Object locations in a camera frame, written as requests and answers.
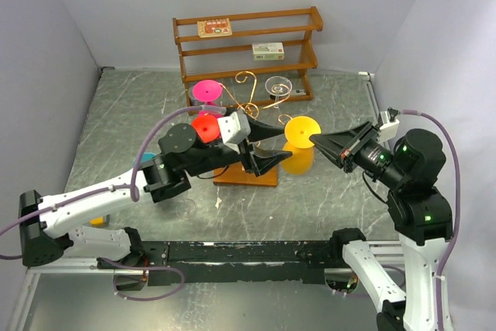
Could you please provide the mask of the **yellow wine glass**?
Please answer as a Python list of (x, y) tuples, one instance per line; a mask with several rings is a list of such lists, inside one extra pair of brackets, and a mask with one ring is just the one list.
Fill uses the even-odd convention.
[(303, 175), (310, 171), (315, 157), (310, 136), (321, 132), (320, 125), (309, 116), (295, 116), (287, 121), (284, 126), (286, 144), (283, 150), (292, 155), (281, 162), (284, 171), (293, 175)]

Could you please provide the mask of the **red wine glass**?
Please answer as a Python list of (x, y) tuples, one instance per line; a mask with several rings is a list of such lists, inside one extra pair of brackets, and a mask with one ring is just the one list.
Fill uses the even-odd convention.
[(196, 117), (191, 125), (203, 143), (211, 143), (221, 137), (217, 118), (206, 114)]

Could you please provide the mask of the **frosted clear tall glass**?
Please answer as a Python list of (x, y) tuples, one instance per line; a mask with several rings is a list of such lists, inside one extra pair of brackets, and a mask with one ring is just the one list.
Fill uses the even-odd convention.
[(291, 81), (283, 76), (273, 76), (266, 80), (265, 89), (269, 93), (270, 97), (274, 98), (274, 103), (269, 104), (268, 108), (277, 108), (280, 103), (288, 99), (292, 91)]

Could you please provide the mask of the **pink wine glass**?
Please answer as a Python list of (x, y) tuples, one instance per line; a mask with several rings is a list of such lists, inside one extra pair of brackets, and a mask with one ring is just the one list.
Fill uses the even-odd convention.
[(200, 108), (218, 106), (217, 100), (222, 96), (223, 87), (215, 80), (202, 80), (192, 88), (192, 94)]

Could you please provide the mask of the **clear wine glass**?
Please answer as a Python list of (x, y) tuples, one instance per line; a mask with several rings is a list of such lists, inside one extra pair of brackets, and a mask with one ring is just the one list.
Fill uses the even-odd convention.
[(175, 208), (177, 217), (183, 220), (193, 219), (196, 216), (197, 211), (198, 207), (196, 203), (189, 198), (179, 200)]

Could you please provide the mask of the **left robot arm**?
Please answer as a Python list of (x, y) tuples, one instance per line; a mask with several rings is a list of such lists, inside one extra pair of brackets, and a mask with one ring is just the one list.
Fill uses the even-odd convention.
[(159, 203), (191, 188), (192, 177), (234, 164), (256, 177), (291, 157), (286, 150), (263, 150), (256, 143), (284, 131), (252, 119), (225, 116), (208, 127), (178, 123), (158, 141), (150, 160), (138, 157), (132, 168), (107, 181), (59, 195), (32, 190), (19, 197), (21, 259), (25, 267), (51, 264), (62, 257), (105, 258), (127, 268), (141, 265), (145, 250), (138, 231), (90, 227), (91, 219), (122, 208), (127, 199)]

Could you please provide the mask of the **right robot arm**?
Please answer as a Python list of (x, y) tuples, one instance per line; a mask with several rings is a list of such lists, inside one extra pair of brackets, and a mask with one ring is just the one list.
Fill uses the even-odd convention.
[(446, 156), (439, 137), (411, 129), (390, 151), (379, 143), (370, 122), (348, 131), (313, 134), (310, 140), (325, 157), (348, 173), (361, 168), (387, 189), (387, 210), (401, 244), (406, 288), (391, 279), (360, 231), (334, 232), (330, 261), (349, 266), (377, 311), (379, 330), (451, 330), (443, 256), (453, 235), (453, 211), (436, 188)]

